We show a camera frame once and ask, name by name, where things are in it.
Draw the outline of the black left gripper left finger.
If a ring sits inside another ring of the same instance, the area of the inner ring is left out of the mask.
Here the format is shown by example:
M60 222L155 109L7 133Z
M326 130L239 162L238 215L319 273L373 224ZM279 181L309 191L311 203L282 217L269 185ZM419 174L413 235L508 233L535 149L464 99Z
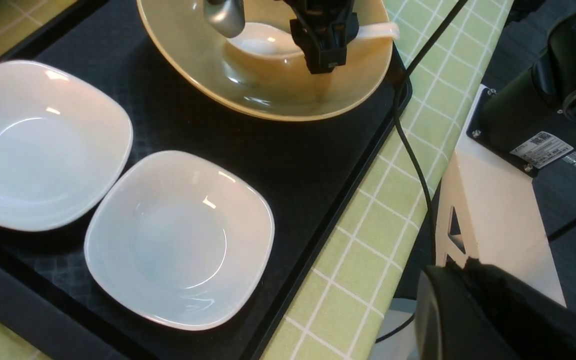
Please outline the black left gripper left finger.
M353 0L291 0L295 14L290 34L304 53L311 74L331 73L346 64L347 47L357 38L359 19Z

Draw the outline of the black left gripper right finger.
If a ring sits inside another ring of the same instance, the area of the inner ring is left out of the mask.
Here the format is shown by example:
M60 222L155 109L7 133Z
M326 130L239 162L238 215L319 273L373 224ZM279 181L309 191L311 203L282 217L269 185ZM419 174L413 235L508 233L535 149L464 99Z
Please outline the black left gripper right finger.
M495 265L427 266L416 301L421 360L576 360L576 312Z

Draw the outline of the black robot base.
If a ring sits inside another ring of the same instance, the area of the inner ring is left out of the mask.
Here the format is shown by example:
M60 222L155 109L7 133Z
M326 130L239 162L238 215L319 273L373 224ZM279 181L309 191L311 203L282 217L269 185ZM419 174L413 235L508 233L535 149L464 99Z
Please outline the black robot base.
M482 89L466 135L530 177L576 151L576 13L551 28L530 68Z

